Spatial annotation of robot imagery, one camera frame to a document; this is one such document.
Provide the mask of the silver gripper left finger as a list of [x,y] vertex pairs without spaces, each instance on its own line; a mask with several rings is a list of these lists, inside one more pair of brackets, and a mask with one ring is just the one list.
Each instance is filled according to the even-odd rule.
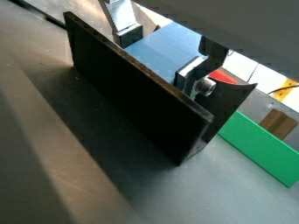
[[143,38],[143,26],[137,22],[131,0],[98,0],[113,28],[117,44],[127,48]]

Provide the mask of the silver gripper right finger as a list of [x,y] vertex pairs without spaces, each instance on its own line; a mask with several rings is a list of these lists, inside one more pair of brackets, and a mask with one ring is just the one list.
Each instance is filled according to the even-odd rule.
[[225,63],[230,49],[202,37],[199,53],[206,56],[195,56],[187,64],[175,72],[174,86],[183,91],[193,99],[198,93],[209,96],[217,87],[217,83],[207,76]]

